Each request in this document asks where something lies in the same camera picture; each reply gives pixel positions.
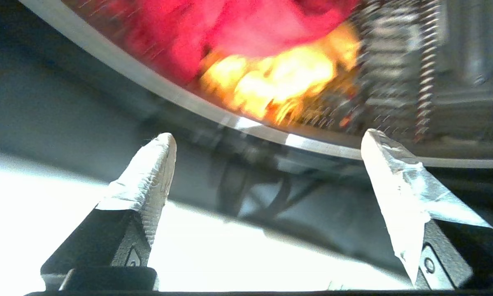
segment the white surface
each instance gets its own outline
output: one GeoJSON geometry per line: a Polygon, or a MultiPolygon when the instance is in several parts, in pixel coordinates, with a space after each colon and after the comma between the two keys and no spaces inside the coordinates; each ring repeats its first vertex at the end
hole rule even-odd
{"type": "MultiPolygon", "coordinates": [[[[0,154],[0,295],[44,289],[40,267],[107,184],[0,154]]],[[[407,283],[298,240],[166,204],[149,266],[162,291],[402,289],[407,283]]]]}

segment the screw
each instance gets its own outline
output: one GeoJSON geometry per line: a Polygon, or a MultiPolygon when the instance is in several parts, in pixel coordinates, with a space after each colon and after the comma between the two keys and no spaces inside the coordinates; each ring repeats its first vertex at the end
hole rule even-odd
{"type": "Polygon", "coordinates": [[[429,258],[424,259],[424,266],[426,267],[426,271],[428,273],[433,273],[435,272],[435,264],[433,261],[429,258]]]}

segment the yellow object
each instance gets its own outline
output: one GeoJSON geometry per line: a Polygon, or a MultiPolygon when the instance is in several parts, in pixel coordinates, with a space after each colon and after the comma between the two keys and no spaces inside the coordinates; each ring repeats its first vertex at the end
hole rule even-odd
{"type": "MultiPolygon", "coordinates": [[[[258,120],[274,112],[270,117],[280,124],[299,116],[304,99],[317,96],[336,83],[333,79],[337,77],[338,64],[351,71],[357,63],[359,46],[356,30],[344,23],[314,43],[296,46],[277,56],[225,57],[213,51],[202,62],[200,83],[206,93],[218,96],[231,110],[258,120]]],[[[337,88],[349,89],[352,81],[339,80],[337,88]]]]}

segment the metal spring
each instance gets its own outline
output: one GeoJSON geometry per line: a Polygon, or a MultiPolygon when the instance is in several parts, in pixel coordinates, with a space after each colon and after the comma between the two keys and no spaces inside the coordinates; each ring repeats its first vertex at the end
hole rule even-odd
{"type": "Polygon", "coordinates": [[[420,0],[419,17],[422,39],[420,89],[416,105],[415,141],[424,139],[433,108],[433,81],[437,57],[437,28],[440,0],[420,0]]]}

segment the red cloth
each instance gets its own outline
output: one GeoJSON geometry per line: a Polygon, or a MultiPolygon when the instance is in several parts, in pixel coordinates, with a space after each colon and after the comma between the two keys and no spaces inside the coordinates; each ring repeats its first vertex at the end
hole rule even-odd
{"type": "Polygon", "coordinates": [[[358,0],[115,0],[129,22],[126,43],[180,83],[196,77],[209,49],[272,56],[319,39],[342,23],[358,0]]]}

